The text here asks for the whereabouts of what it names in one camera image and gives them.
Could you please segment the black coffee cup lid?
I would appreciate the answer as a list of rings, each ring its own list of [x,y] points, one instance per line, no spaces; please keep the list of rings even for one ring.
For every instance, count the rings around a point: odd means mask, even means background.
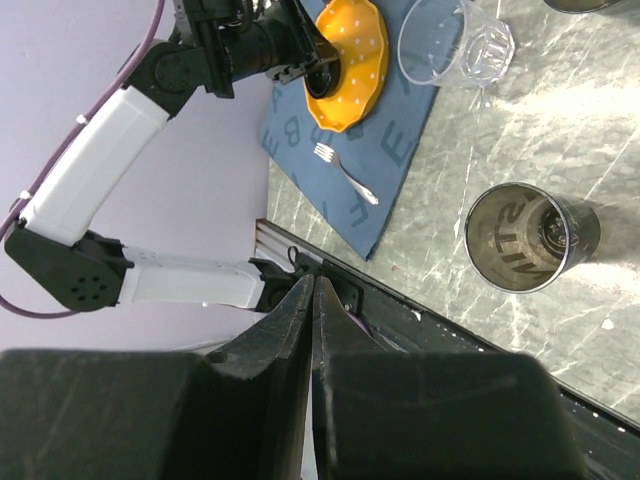
[[[331,96],[338,88],[341,70],[341,60],[336,58],[308,73],[304,79],[307,93],[315,100]]]

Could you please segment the dark translucent coffee cup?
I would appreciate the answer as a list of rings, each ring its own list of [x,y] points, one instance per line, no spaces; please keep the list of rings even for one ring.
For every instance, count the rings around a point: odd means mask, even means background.
[[[565,14],[586,14],[612,7],[620,0],[544,0],[550,8]]]

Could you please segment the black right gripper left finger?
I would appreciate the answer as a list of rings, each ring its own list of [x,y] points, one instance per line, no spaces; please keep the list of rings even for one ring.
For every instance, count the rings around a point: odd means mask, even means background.
[[[10,350],[5,479],[297,479],[312,276],[209,354]]]

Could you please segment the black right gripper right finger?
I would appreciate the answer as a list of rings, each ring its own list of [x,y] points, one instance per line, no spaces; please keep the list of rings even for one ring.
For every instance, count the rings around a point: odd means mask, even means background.
[[[313,298],[322,479],[576,479],[560,392],[532,357],[386,351],[326,278]]]

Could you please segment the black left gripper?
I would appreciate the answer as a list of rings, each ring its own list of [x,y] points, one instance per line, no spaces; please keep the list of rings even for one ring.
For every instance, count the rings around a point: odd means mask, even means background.
[[[172,64],[186,85],[219,98],[233,84],[264,74],[286,85],[339,58],[299,1],[175,1],[178,52]]]

